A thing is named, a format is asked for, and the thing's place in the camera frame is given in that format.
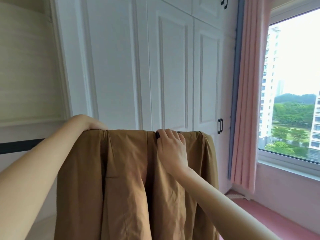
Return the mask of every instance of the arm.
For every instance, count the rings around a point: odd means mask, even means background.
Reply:
[[[279,240],[266,226],[188,167],[185,138],[158,130],[158,157],[168,173],[196,200],[224,240]]]
[[[60,167],[85,130],[107,127],[77,115],[0,173],[0,238],[26,238]]]

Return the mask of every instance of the floor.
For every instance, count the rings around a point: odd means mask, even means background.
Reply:
[[[283,240],[320,240],[320,235],[303,228],[257,202],[246,199],[234,199],[233,201]]]

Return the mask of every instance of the grass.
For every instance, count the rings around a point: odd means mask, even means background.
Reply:
[[[291,129],[298,129],[298,130],[304,130],[307,134],[308,134],[308,138],[307,139],[303,139],[302,142],[309,142],[310,141],[310,130],[308,129],[305,129],[305,128],[298,128],[298,127],[293,127],[293,126],[290,126],[290,125],[286,125],[286,126],[283,126],[283,125],[278,125],[278,124],[273,124],[272,125],[272,128],[274,128],[275,126],[278,126],[278,127],[287,127],[289,130]],[[287,140],[288,141],[293,141],[293,137],[291,136],[291,134],[288,134],[287,135]]]

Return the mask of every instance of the sky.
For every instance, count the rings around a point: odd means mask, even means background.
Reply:
[[[320,91],[320,9],[270,26],[281,32],[276,75],[284,80],[283,93]]]

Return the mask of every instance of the pink curtain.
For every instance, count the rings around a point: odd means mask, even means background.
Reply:
[[[273,0],[245,0],[231,181],[254,193],[261,81]]]

